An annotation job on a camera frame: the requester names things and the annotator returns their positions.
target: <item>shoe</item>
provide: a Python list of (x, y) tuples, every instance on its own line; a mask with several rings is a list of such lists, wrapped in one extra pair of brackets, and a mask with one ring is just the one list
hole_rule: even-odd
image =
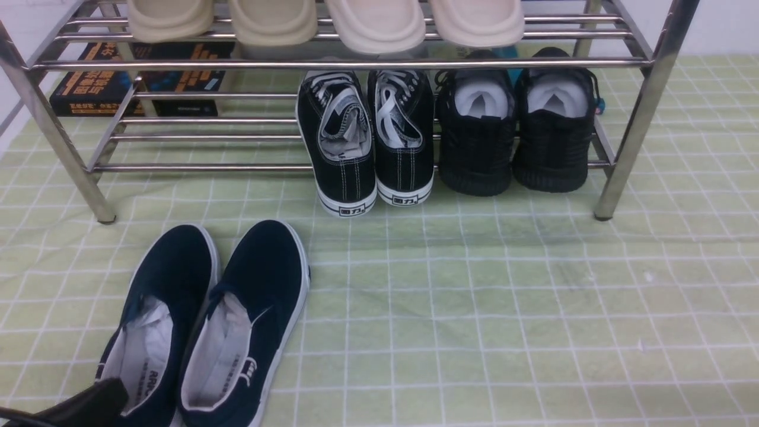
[(208, 232), (192, 225), (170, 229), (140, 262), (96, 373), (97, 381), (121, 379), (129, 395), (114, 425), (164, 427), (179, 420), (182, 357), (219, 265)]
[(369, 73), (377, 190), (395, 206), (415, 206), (432, 191), (435, 95), (423, 71)]
[[(470, 59), (495, 58), (490, 51)], [(464, 195), (488, 197), (511, 182), (509, 159), (516, 132), (515, 98), (507, 70), (440, 71), (440, 178)]]
[(357, 217), (376, 200), (369, 116), (351, 71), (309, 71), (298, 91), (295, 118), (324, 208)]
[(306, 302), (310, 271), (295, 230), (256, 224), (210, 294), (180, 377), (187, 427), (257, 427), (282, 352)]
[(290, 46), (317, 33), (314, 0), (229, 0), (235, 36), (249, 46)]
[(418, 0), (324, 2), (340, 40), (355, 52), (403, 52), (424, 41), (427, 26)]
[(137, 41), (160, 43), (205, 33), (213, 0), (127, 0), (129, 29)]
[(521, 0), (432, 0), (435, 27), (461, 46), (501, 47), (524, 37)]
[[(549, 47), (536, 57), (568, 57)], [(524, 70), (516, 85), (521, 140), (512, 169), (523, 186), (550, 193), (580, 188), (587, 179), (598, 80), (585, 68)]]

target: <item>navy slip-on shoe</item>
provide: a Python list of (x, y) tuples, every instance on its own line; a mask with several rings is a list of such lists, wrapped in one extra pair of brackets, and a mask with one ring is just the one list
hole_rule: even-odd
[(306, 252), (288, 224), (256, 224), (211, 290), (203, 326), (180, 374), (188, 427), (257, 427), (310, 282)]
[(180, 421), (176, 390), (184, 351), (220, 270), (219, 253), (199, 226), (170, 229), (145, 254), (96, 374), (96, 380), (120, 378), (126, 387), (129, 400), (117, 427)]

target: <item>shoe rack leg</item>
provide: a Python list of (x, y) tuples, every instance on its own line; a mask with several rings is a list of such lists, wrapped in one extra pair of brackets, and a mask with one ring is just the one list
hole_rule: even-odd
[[(599, 14), (601, 12), (601, 0), (585, 0), (585, 14)], [(581, 25), (581, 28), (585, 30), (595, 30), (596, 24), (586, 22)], [(591, 54), (592, 39), (582, 39), (575, 43), (575, 52), (572, 54), (574, 57), (587, 58)]]
[[(100, 13), (102, 13), (103, 17), (120, 17), (121, 13), (118, 11), (118, 5), (114, 3), (101, 3), (100, 6)], [(108, 31), (112, 33), (123, 33), (126, 32), (126, 28), (124, 27), (109, 27)], [(134, 51), (132, 51), (132, 46), (129, 43), (121, 42), (116, 43), (116, 49), (118, 50), (119, 56), (121, 56), (122, 59), (125, 61), (134, 61)], [(143, 81), (139, 81), (137, 79), (137, 75), (139, 74), (138, 71), (128, 71), (129, 73), (129, 79), (132, 82), (137, 81), (137, 89), (140, 92), (147, 92), (147, 87), (145, 86), (145, 83)], [(140, 104), (142, 104), (143, 111), (145, 112), (146, 117), (157, 117), (158, 114), (156, 113), (156, 105), (153, 103), (152, 100), (140, 100)]]
[(0, 68), (8, 76), (21, 101), (29, 109), (32, 118), (42, 130), (55, 155), (58, 156), (71, 180), (101, 223), (113, 223), (116, 215), (111, 210), (92, 176), (84, 169), (84, 161), (71, 143), (63, 125), (55, 117), (45, 94), (27, 70), (24, 58), (16, 49), (8, 31), (0, 22)]
[(699, 0), (672, 0), (672, 6), (664, 22), (659, 42), (653, 52), (654, 64), (648, 76), (643, 80), (641, 92), (630, 116), (630, 122), (619, 145), (614, 172), (606, 180), (601, 199), (594, 211), (599, 221), (611, 220), (614, 210), (622, 196), (627, 180), (632, 172), (635, 159), (641, 152), (643, 140), (653, 121), (659, 101), (675, 66), (675, 61), (693, 16), (698, 8)]

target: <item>floor mat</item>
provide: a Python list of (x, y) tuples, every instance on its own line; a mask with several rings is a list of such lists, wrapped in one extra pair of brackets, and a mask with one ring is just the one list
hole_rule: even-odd
[[(595, 72), (618, 141), (641, 76)], [(299, 78), (241, 84), (294, 93)], [(0, 159), (0, 404), (38, 410), (91, 384), (161, 232), (200, 223), (227, 259), (279, 218), (313, 279), (264, 425), (759, 425), (758, 91), (756, 56), (680, 59), (608, 223), (591, 215), (593, 171), (569, 195), (469, 198), (435, 181), (420, 207), (352, 220), (322, 210), (310, 174), (106, 175), (118, 222), (102, 226), (30, 124)], [(106, 120), (65, 126), (88, 159)], [(137, 143), (113, 159), (188, 160), (308, 156), (295, 142)]]

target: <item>printed logo on heel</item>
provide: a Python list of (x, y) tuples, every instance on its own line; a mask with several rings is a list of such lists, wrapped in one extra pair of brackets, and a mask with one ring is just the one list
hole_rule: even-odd
[(392, 196), (392, 203), (395, 206), (414, 206), (415, 204), (419, 204), (419, 196), (414, 196), (410, 198)]
[(344, 218), (357, 217), (359, 215), (366, 213), (366, 211), (367, 211), (367, 205), (362, 204), (361, 206), (356, 206), (356, 207), (341, 207), (338, 214), (340, 215), (340, 217), (344, 217)]

